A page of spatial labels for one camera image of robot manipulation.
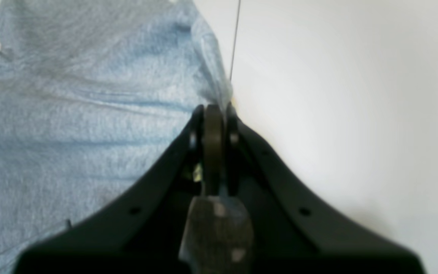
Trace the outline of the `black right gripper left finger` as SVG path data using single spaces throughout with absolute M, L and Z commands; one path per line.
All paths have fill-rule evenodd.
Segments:
M 122 196 L 28 248 L 16 274 L 191 274 L 179 258 L 191 203 L 219 194 L 219 106 L 198 106 L 179 136 Z

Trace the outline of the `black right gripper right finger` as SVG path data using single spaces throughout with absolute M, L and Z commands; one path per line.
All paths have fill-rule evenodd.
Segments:
M 225 185 L 252 221 L 252 274 L 424 274 L 416 253 L 354 222 L 306 187 L 232 104 L 224 120 Z

